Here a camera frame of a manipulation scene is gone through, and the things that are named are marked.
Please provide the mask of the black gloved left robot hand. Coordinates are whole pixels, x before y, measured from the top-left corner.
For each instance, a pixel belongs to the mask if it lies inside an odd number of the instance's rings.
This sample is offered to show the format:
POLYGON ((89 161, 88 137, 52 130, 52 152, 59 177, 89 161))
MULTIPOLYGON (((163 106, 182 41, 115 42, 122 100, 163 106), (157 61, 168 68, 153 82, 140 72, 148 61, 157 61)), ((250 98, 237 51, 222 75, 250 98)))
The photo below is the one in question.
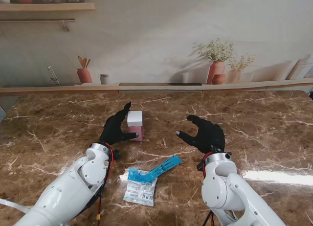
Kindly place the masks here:
POLYGON ((131 102, 115 115, 109 117, 104 125, 104 129, 97 143, 101 145, 113 145, 115 143, 139 137, 139 133, 124 133, 121 129, 122 122, 130 111, 131 102))

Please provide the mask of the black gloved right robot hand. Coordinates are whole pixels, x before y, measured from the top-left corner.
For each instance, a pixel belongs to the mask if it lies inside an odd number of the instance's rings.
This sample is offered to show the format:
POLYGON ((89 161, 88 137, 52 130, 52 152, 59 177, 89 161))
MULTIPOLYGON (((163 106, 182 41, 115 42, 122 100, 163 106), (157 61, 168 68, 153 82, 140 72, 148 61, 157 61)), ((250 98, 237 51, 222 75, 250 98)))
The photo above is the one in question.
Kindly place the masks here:
POLYGON ((218 124, 202 119, 195 115, 187 116, 198 128, 196 136, 191 136, 183 131, 176 131, 176 135, 190 146, 196 147, 201 153, 224 152, 225 136, 218 124))

